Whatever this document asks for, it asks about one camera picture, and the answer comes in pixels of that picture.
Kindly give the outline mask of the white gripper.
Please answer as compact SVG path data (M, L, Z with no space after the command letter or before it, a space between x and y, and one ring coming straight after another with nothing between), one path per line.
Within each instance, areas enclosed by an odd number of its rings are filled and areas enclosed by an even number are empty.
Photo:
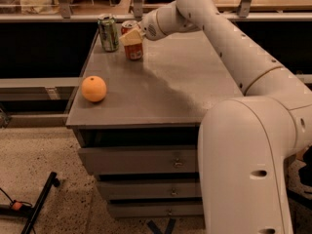
M132 21L132 26L133 29L125 31L119 38L124 46L140 44L143 41L142 32L148 40L152 41L157 41L166 37L157 21L156 11L152 11L145 15L141 22Z

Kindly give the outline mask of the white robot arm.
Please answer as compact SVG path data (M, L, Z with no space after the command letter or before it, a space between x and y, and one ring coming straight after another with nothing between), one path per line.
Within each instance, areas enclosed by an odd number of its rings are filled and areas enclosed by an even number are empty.
M312 92L226 19L213 0L175 0L123 45L199 29L241 91L208 110L198 135L207 234L293 234L285 161L312 142Z

